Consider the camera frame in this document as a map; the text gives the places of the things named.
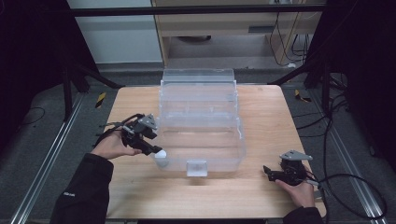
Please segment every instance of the clear plastic container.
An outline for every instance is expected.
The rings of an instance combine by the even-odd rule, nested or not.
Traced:
[[[245,157],[232,69],[165,69],[156,122],[163,152],[151,156],[163,170],[232,172]]]

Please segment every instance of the black sleeve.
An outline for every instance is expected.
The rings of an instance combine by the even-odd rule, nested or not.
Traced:
[[[320,212],[316,207],[299,207],[285,217],[283,217],[284,224],[323,224]]]
[[[50,223],[105,223],[113,168],[110,161],[87,153],[56,201]]]

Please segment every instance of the hand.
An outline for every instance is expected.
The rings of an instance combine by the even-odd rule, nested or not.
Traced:
[[[134,156],[142,153],[142,150],[125,147],[121,141],[121,131],[115,130],[104,138],[91,153],[111,160],[120,156]]]
[[[314,186],[311,184],[302,182],[297,186],[291,186],[278,179],[275,181],[275,183],[290,195],[297,207],[315,207]]]

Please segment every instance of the gray floor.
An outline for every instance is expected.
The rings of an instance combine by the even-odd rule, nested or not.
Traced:
[[[169,68],[234,68],[237,83],[263,84],[286,75],[292,68],[279,66],[272,57],[265,38],[253,36],[212,36],[209,41],[199,38],[175,38],[170,51]],[[103,73],[109,79],[125,85],[159,85],[162,71],[131,71],[124,73]],[[316,99],[318,89],[305,90],[301,81],[304,75],[294,78],[282,87],[296,127],[302,127],[320,118],[319,106],[295,98],[295,90],[303,97]],[[92,149],[101,133],[100,125],[106,123],[111,106],[117,94],[102,83],[89,78],[91,89],[88,93],[76,93],[75,100],[82,97],[82,103],[75,122],[54,161],[48,177],[40,189],[34,204],[27,213],[30,223],[48,223],[54,201],[65,188],[85,152]],[[95,108],[98,95],[105,91],[106,99],[100,108]],[[332,91],[332,97],[339,94]],[[61,129],[64,116],[63,89],[56,86],[39,93],[32,109],[26,116],[19,132],[11,140],[9,153],[0,160],[0,223],[9,223],[23,198],[35,180],[51,145]],[[310,162],[312,171],[321,179],[323,158],[326,151],[328,174],[345,173],[355,164],[361,176],[373,183],[387,200],[389,212],[386,220],[374,222],[357,217],[348,212],[333,196],[327,197],[330,223],[396,223],[396,174],[382,158],[372,157],[369,146],[361,134],[353,116],[343,107],[334,113],[334,125],[329,134],[326,150],[323,136],[308,137],[324,133],[325,122],[319,122],[306,129],[299,130],[306,154],[314,159]],[[343,149],[350,157],[345,158]],[[348,178],[332,181],[332,188],[346,204],[365,214],[360,197],[360,185],[352,184]],[[271,219],[269,223],[281,223],[280,219]]]

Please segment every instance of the wooden table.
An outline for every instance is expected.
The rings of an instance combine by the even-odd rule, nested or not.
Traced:
[[[158,116],[159,89],[120,89],[108,121],[136,113]],[[237,90],[247,155],[236,172],[186,177],[159,170],[143,154],[117,158],[107,218],[271,218],[295,209],[289,194],[262,171],[264,164],[281,170],[282,153],[304,152],[282,90],[265,85],[238,85]],[[317,207],[324,216],[322,200]]]

